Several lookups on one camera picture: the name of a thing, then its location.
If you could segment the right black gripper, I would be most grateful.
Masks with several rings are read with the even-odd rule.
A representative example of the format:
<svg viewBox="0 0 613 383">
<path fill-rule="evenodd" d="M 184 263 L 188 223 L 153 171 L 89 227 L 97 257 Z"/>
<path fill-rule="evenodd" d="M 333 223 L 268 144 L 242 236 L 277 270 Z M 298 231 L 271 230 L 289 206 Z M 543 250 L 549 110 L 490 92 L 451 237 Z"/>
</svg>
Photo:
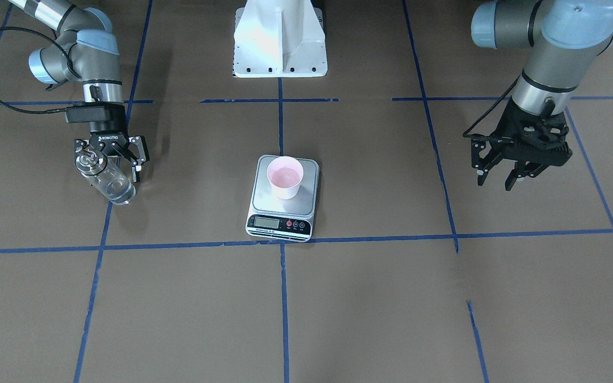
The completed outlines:
<svg viewBox="0 0 613 383">
<path fill-rule="evenodd" d="M 91 104 L 107 104 L 109 102 L 92 102 L 81 103 L 82 105 Z M 78 159 L 81 156 L 90 158 L 90 152 L 87 150 L 88 143 L 100 150 L 106 156 L 121 156 L 129 160 L 131 164 L 131 177 L 135 184 L 140 182 L 140 173 L 143 170 L 143 165 L 150 160 L 147 142 L 144 136 L 128 136 L 126 123 L 126 107 L 123 104 L 117 104 L 124 107 L 124 113 L 119 119 L 109 121 L 107 123 L 88 123 L 90 138 L 87 140 L 74 140 L 74 157 Z"/>
</svg>

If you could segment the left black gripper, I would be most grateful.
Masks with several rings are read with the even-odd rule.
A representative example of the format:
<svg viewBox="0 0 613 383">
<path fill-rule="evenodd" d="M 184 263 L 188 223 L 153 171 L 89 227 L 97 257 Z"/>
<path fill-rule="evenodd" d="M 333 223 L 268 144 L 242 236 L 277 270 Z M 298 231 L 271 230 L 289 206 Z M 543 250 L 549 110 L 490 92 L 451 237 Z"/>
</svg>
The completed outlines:
<svg viewBox="0 0 613 383">
<path fill-rule="evenodd" d="M 477 170 L 479 186 L 502 159 L 517 161 L 504 182 L 506 191 L 518 181 L 537 177 L 550 165 L 562 166 L 569 160 L 573 155 L 566 141 L 569 126 L 562 112 L 552 113 L 555 106 L 553 99 L 546 99 L 538 115 L 509 100 L 492 133 L 494 137 L 470 138 L 470 160 Z"/>
</svg>

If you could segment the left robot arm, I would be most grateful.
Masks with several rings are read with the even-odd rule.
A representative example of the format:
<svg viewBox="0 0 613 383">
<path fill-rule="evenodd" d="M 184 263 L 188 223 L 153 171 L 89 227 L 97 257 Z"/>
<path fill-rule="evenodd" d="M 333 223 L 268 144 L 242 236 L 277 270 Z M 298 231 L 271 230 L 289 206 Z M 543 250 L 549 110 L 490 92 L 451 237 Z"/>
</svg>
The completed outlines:
<svg viewBox="0 0 613 383">
<path fill-rule="evenodd" d="M 572 156 L 564 110 L 597 56 L 613 45 L 613 1 L 492 1 L 482 3 L 470 24 L 475 45 L 530 47 L 516 80 L 504 92 L 508 104 L 494 131 L 463 136 L 483 185 L 492 168 L 514 162 L 504 188 L 535 178 Z"/>
</svg>

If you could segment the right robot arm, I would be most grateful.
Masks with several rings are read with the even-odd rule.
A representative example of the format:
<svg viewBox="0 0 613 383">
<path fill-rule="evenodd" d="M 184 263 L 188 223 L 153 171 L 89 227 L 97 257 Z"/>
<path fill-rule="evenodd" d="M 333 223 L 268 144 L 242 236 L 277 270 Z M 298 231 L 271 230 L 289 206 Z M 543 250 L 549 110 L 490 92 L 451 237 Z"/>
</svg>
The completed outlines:
<svg viewBox="0 0 613 383">
<path fill-rule="evenodd" d="M 14 1 L 14 5 L 57 33 L 51 46 L 32 52 L 28 65 L 37 80 L 56 89 L 82 85 L 82 102 L 64 111 L 68 123 L 87 123 L 88 143 L 109 157 L 123 157 L 139 182 L 149 154 L 143 136 L 130 136 L 122 96 L 120 53 L 112 22 L 96 8 L 68 1 Z"/>
</svg>

